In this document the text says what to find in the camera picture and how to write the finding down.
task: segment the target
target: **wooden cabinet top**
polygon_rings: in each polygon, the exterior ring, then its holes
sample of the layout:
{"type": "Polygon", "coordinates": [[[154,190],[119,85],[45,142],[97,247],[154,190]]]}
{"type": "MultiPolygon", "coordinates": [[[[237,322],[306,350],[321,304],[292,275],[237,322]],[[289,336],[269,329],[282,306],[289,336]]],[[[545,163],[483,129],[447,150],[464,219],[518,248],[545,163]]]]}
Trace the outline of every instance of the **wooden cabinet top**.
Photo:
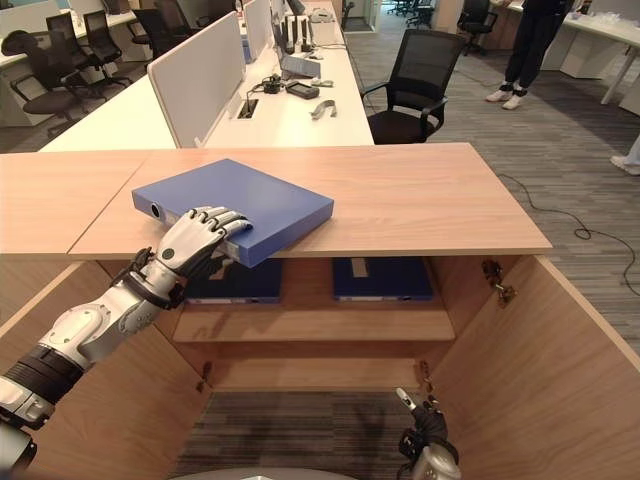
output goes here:
{"type": "Polygon", "coordinates": [[[543,253],[550,243],[466,143],[0,156],[0,254],[130,258],[165,228],[131,190],[222,158],[335,200],[284,257],[543,253]]]}

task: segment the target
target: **blue binder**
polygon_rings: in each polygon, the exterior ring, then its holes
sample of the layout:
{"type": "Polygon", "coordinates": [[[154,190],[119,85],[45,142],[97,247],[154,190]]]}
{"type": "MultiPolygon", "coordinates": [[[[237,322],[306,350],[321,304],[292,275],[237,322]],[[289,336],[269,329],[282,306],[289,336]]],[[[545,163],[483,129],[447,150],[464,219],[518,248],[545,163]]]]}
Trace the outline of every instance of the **blue binder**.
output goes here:
{"type": "Polygon", "coordinates": [[[222,275],[190,281],[187,303],[278,303],[282,283],[282,260],[268,259],[255,268],[239,263],[227,265],[222,275]]]}
{"type": "Polygon", "coordinates": [[[432,300],[422,257],[334,258],[336,300],[432,300]]]}
{"type": "Polygon", "coordinates": [[[224,206],[245,215],[253,228],[221,247],[254,267],[328,220],[333,200],[225,159],[132,192],[136,209],[172,225],[189,209],[224,206]]]}

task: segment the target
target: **cable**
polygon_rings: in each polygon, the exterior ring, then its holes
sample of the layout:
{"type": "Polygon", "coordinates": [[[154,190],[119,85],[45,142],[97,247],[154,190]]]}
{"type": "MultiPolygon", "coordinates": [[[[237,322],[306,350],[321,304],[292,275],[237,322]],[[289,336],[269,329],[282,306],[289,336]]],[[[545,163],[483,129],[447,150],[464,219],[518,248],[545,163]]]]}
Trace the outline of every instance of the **cable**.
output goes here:
{"type": "Polygon", "coordinates": [[[402,478],[402,474],[404,472],[408,472],[409,470],[411,470],[411,463],[405,463],[404,465],[402,465],[396,473],[396,480],[400,480],[402,478]]]}
{"type": "Polygon", "coordinates": [[[580,227],[576,228],[573,231],[573,234],[576,237],[578,237],[580,240],[591,240],[591,238],[593,237],[593,234],[595,233],[598,235],[602,235],[603,237],[607,237],[612,240],[615,240],[616,242],[619,242],[622,245],[624,245],[627,248],[627,250],[629,250],[629,252],[631,253],[631,261],[627,264],[627,267],[622,272],[622,278],[624,279],[624,283],[627,286],[627,288],[631,290],[631,293],[640,297],[640,291],[636,290],[636,288],[631,284],[631,281],[629,280],[629,270],[631,270],[631,268],[635,265],[636,259],[637,259],[636,251],[633,249],[631,245],[629,245],[627,242],[625,242],[621,238],[618,238],[615,235],[611,235],[610,233],[600,232],[598,230],[587,228],[584,222],[571,212],[565,212],[564,210],[558,210],[556,208],[538,207],[533,203],[533,200],[531,199],[531,194],[529,193],[529,190],[527,189],[527,187],[525,187],[519,180],[517,180],[516,178],[513,178],[510,175],[506,175],[504,173],[499,173],[497,176],[498,178],[506,178],[516,183],[524,191],[525,195],[527,196],[527,201],[529,202],[529,205],[534,210],[537,210],[540,212],[547,212],[547,213],[560,213],[562,215],[566,215],[568,217],[573,218],[576,221],[576,223],[580,225],[580,227]]]}

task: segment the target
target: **sneaker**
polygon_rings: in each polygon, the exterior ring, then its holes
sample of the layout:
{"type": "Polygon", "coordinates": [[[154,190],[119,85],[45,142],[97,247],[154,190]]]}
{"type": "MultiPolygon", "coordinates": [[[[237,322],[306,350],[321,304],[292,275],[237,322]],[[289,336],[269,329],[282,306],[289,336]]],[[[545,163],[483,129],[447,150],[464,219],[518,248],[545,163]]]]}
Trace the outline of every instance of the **sneaker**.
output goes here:
{"type": "Polygon", "coordinates": [[[632,165],[625,163],[627,157],[611,157],[611,163],[629,175],[640,175],[640,165],[632,165]]]}
{"type": "Polygon", "coordinates": [[[505,103],[502,106],[502,108],[504,108],[505,110],[515,110],[516,108],[518,108],[522,104],[523,100],[524,100],[524,97],[519,97],[518,95],[513,95],[507,101],[507,103],[505,103]]]}
{"type": "Polygon", "coordinates": [[[497,90],[491,95],[487,96],[485,100],[491,103],[506,102],[513,96],[513,92],[505,92],[504,90],[497,90]]]}

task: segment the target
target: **black pants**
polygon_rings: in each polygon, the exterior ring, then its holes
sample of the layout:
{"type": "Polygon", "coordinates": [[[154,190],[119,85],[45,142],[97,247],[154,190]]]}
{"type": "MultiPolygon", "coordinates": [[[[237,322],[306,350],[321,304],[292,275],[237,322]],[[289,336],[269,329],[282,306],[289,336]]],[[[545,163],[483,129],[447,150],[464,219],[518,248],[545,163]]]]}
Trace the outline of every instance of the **black pants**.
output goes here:
{"type": "Polygon", "coordinates": [[[513,55],[509,59],[505,80],[513,83],[520,80],[522,88],[529,88],[540,73],[544,54],[555,38],[565,15],[522,14],[513,55]]]}

